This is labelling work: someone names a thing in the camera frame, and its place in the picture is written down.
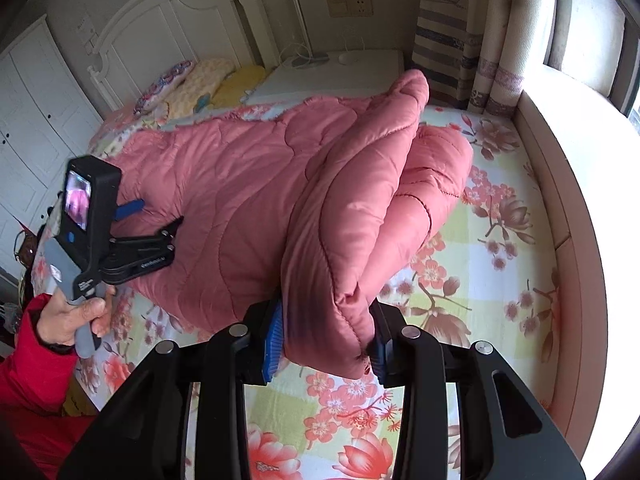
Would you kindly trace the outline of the red-sleeved left forearm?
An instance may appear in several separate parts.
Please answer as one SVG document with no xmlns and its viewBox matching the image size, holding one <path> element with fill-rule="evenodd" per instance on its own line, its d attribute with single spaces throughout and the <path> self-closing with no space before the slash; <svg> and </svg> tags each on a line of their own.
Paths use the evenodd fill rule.
<svg viewBox="0 0 640 480">
<path fill-rule="evenodd" d="M 14 351 L 1 363 L 1 414 L 28 411 L 38 415 L 61 411 L 77 354 L 73 347 L 45 344 L 36 332 L 50 295 L 33 299 L 21 319 Z"/>
</svg>

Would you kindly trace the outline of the person's left hand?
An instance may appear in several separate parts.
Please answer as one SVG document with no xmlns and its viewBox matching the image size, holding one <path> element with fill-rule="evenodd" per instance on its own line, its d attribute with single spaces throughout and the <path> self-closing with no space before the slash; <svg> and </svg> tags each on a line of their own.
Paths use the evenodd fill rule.
<svg viewBox="0 0 640 480">
<path fill-rule="evenodd" d="M 73 346 L 78 328 L 88 324 L 93 335 L 105 336 L 111 330 L 116 288 L 106 286 L 104 298 L 93 297 L 72 306 L 57 288 L 40 313 L 36 332 L 45 344 Z"/>
</svg>

